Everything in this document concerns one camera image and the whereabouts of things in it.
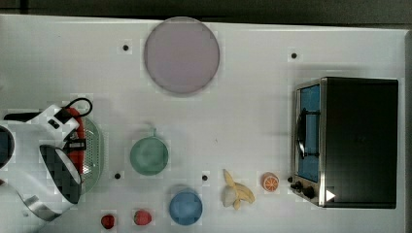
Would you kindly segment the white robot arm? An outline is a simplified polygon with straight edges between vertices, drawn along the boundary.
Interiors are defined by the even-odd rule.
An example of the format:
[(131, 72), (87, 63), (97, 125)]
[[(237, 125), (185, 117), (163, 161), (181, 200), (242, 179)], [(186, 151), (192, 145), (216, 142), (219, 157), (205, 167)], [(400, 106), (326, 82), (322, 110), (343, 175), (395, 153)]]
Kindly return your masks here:
[(78, 204), (81, 175), (64, 150), (78, 128), (56, 105), (1, 122), (1, 233), (35, 233)]

